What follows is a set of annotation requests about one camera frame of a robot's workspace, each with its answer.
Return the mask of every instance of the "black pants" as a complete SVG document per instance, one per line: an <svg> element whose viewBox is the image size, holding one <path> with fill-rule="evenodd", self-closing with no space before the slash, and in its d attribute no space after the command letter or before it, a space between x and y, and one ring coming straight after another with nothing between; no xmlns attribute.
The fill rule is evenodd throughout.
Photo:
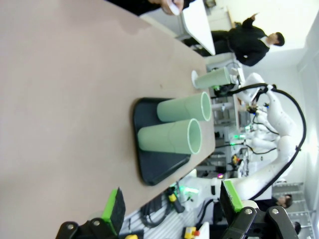
<svg viewBox="0 0 319 239"><path fill-rule="evenodd" d="M228 46L228 31L212 31L211 36L213 37L216 55L231 52ZM199 45L194 38L185 39L183 41L187 46ZM197 53L202 56L211 56L206 49L195 49Z"/></svg>

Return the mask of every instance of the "black hair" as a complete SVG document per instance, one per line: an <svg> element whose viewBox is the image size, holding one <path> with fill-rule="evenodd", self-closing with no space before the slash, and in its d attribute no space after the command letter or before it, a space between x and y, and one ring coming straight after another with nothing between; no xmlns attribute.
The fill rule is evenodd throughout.
<svg viewBox="0 0 319 239"><path fill-rule="evenodd" d="M289 198L286 198L286 207L285 208L288 208L290 207L292 204L293 204L293 196L291 194L286 194L286 196L289 196Z"/></svg>
<svg viewBox="0 0 319 239"><path fill-rule="evenodd" d="M295 231L296 231L296 233L298 235L300 233L300 231L301 231L301 225L300 225L299 222L294 222L293 225L294 225Z"/></svg>
<svg viewBox="0 0 319 239"><path fill-rule="evenodd" d="M279 41L279 43L276 43L274 45L276 46L283 46L285 44L285 38L284 36L280 33L280 32L276 32L276 35L277 35L277 39Z"/></svg>

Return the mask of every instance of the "white object in hand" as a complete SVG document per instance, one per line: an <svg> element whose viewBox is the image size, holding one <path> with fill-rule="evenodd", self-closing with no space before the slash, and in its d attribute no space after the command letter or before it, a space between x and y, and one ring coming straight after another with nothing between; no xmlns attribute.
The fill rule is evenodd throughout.
<svg viewBox="0 0 319 239"><path fill-rule="evenodd" d="M178 16L180 14L178 7L172 2L167 0L168 7L171 10L171 12L175 15Z"/></svg>

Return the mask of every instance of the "man in black clothing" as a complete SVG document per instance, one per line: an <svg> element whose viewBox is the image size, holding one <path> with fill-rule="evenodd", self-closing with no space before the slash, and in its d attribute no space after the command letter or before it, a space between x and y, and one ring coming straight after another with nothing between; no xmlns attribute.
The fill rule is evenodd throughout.
<svg viewBox="0 0 319 239"><path fill-rule="evenodd" d="M173 15L169 9L169 3L172 3L172 0L106 0L109 1L121 8L130 11L135 15L142 15L146 12L162 8L165 13L168 15ZM189 3L194 0L175 0L174 4L178 7L179 12L183 11L184 8L189 6Z"/></svg>
<svg viewBox="0 0 319 239"><path fill-rule="evenodd" d="M288 208L293 203L293 197L291 194L286 194L282 197L274 198L268 200L258 200L255 201L261 211L267 211L268 208L273 206L282 206L283 208Z"/></svg>
<svg viewBox="0 0 319 239"><path fill-rule="evenodd" d="M280 32L267 36L260 28L253 26L256 14L230 31L212 31L216 54L234 52L238 61L247 66L257 64L271 45L283 46L285 39ZM199 44L194 38L183 41L187 46ZM197 49L202 56L210 56L205 49Z"/></svg>

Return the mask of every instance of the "wall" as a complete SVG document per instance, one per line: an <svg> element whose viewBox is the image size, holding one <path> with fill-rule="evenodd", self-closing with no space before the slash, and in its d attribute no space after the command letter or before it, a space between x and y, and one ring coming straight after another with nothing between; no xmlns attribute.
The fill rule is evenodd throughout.
<svg viewBox="0 0 319 239"><path fill-rule="evenodd" d="M296 66L289 67L280 67L280 68L254 68L254 67L244 67L245 76L248 76L250 73L256 72L260 74L266 83L276 84L277 88L284 90L290 95L292 95L297 102L303 108L305 105L304 94L301 90L302 85L299 79ZM285 96L278 95L284 111L296 122L297 128L295 130L294 137L297 143L302 137L302 121L299 116L299 113L293 103L286 98ZM262 105L264 102L268 102L267 96L261 96L259 100L259 105ZM263 155L264 160L274 159L277 157L275 151ZM289 174L285 176L288 182L303 182L305 179L305 153L300 152L293 163L293 167Z"/></svg>
<svg viewBox="0 0 319 239"><path fill-rule="evenodd" d="M307 174L305 179L305 197L310 210L316 210L313 215L313 226L317 238L319 238L317 224L319 222L319 157L318 157L318 135L319 135L319 14L307 36L307 51L297 66L298 73L302 79L305 95L305 112L308 125L308 148L307 148Z"/></svg>
<svg viewBox="0 0 319 239"><path fill-rule="evenodd" d="M280 31L286 38L285 46L273 51L303 48L319 10L318 0L216 0L216 3L219 7L228 7L234 21L242 22L259 12L256 26L266 34Z"/></svg>

